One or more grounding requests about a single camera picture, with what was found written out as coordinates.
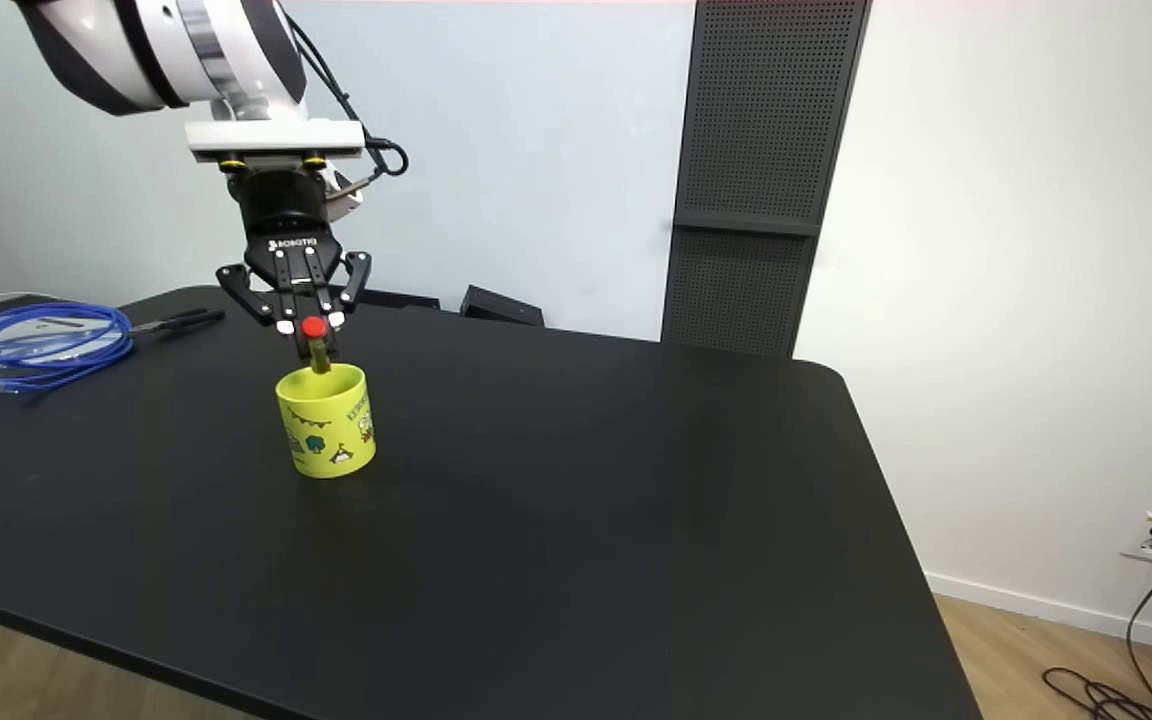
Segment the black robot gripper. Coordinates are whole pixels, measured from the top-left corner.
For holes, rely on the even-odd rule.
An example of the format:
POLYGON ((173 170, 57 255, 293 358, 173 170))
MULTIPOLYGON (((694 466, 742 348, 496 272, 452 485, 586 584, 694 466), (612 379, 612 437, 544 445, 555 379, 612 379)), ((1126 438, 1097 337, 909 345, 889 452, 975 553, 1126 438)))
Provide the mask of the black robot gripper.
POLYGON ((243 167, 226 175, 226 192, 240 207, 243 255, 217 272, 225 294, 277 337, 293 337, 293 299, 254 292, 252 274, 263 285, 329 285, 341 269, 343 278, 321 292, 321 311, 341 333, 364 294, 370 255, 343 250, 332 234, 329 184, 313 167, 243 167))

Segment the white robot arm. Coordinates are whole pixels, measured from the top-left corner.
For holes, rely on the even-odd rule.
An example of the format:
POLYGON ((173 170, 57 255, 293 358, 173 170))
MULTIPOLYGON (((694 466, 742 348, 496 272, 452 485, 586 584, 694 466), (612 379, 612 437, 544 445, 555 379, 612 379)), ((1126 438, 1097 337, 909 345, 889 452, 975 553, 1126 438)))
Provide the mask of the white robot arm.
POLYGON ((341 329, 370 272, 332 218, 357 200, 341 154, 375 150, 361 121, 302 103, 307 77, 281 0, 11 0, 46 71, 106 115, 206 103, 185 128, 240 207, 243 261, 217 272, 254 320, 293 337, 307 317, 341 329))

